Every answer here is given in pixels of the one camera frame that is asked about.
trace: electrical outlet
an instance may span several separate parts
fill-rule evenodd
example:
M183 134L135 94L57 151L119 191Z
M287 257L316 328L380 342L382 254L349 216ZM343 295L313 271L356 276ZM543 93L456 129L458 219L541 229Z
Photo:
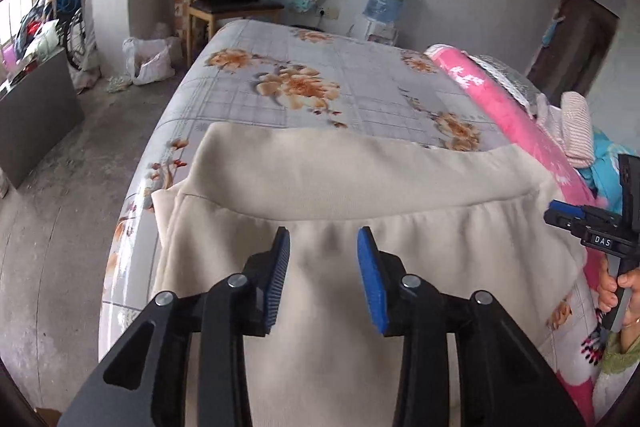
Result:
M335 20L338 18L338 15L340 15L340 10L336 7L318 6L316 8L316 17L321 16L324 19Z

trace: bed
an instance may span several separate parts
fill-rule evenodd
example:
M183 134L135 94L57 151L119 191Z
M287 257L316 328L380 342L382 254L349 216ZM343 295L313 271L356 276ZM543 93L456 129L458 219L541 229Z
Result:
M467 152L517 142L469 91L469 84L482 84L482 73L461 74L459 65L443 62L441 51L433 54L437 67L427 55L373 42L250 20L224 26L176 90L127 192L104 278L100 358L152 297L161 245L151 194L186 178L212 122L335 127ZM593 384L583 383L592 367L580 353L595 326L586 280L578 280L567 305L573 311L568 325L550 328L542 351L562 369L566 387L577 386L574 399L590 403Z

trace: chair leg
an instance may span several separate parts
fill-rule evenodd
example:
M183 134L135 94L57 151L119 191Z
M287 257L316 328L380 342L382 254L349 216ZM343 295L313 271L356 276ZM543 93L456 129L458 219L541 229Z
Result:
M191 68L191 55L193 54L193 42L191 42L191 14L187 17L187 68Z
M216 34L216 18L212 15L209 18L209 40Z

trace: wooden chair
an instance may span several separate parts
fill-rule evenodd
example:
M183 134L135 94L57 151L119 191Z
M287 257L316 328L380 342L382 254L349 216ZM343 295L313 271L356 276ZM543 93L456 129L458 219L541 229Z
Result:
M216 34L217 19L231 19L235 17L249 17L252 15L270 15L277 22L278 13L284 5L272 0L254 0L245 3L211 4L207 0L191 1L188 9L187 23L187 64L191 67L193 54L193 38L191 35L191 17L197 17L207 22L209 26L209 40Z

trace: metal screw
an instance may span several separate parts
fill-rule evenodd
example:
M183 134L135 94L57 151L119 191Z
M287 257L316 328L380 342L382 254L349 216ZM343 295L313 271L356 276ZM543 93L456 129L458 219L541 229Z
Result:
M417 275L409 273L402 277L402 286L405 288L417 288L420 286L420 278Z
M246 278L246 275L242 273L234 273L226 280L226 283L231 286L231 288L239 288L240 286L247 284L248 281L249 279Z
M167 306L172 300L174 300L174 295L171 292L160 292L154 299L158 306Z
M491 293L486 292L484 290L480 290L479 292L476 292L476 302L478 304L491 304L493 301L494 301L494 298L491 295Z

